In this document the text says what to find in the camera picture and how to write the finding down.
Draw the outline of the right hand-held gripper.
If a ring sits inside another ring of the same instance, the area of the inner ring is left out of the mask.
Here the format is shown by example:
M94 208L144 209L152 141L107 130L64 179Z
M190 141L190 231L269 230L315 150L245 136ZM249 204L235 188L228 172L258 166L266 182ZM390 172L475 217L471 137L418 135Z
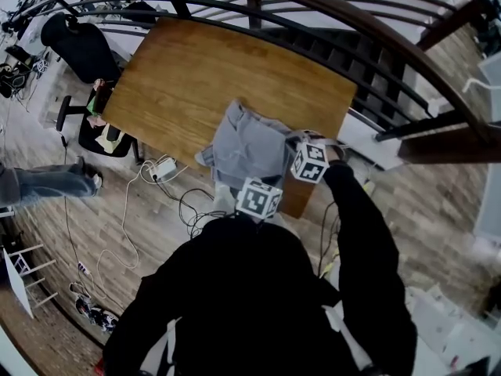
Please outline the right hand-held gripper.
M288 147L294 153L290 171L295 179L306 183L319 183L328 169L327 147L341 156L336 140L314 131L293 131L288 136Z

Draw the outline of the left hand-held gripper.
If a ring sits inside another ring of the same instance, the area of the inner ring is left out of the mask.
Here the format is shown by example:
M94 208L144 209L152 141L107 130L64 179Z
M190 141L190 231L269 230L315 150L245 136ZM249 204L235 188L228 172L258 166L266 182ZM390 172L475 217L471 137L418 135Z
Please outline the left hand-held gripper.
M247 177L237 194L236 210L256 219L268 219L277 212L282 195L281 189Z

